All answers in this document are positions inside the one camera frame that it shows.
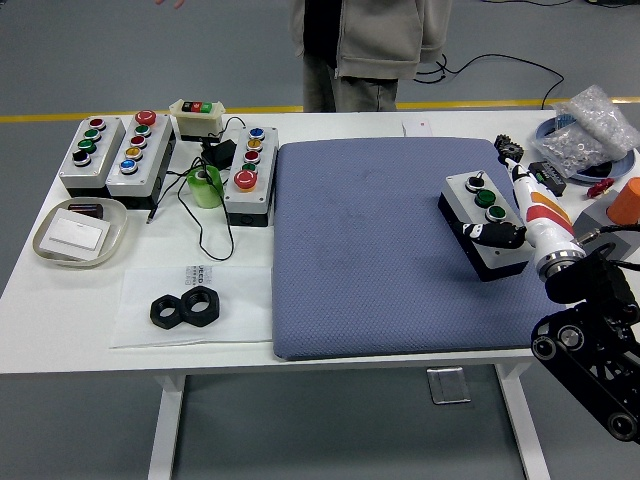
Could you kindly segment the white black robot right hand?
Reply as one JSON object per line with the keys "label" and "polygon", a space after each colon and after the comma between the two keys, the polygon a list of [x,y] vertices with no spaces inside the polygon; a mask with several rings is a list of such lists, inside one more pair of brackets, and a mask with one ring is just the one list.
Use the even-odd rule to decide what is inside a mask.
{"label": "white black robot right hand", "polygon": [[483,260],[513,250],[522,263],[531,253],[536,271],[546,279],[586,253],[557,197],[521,158],[512,146],[498,153],[513,187],[515,208],[481,170],[448,177],[441,200],[452,211],[449,224],[454,234],[471,242]]}

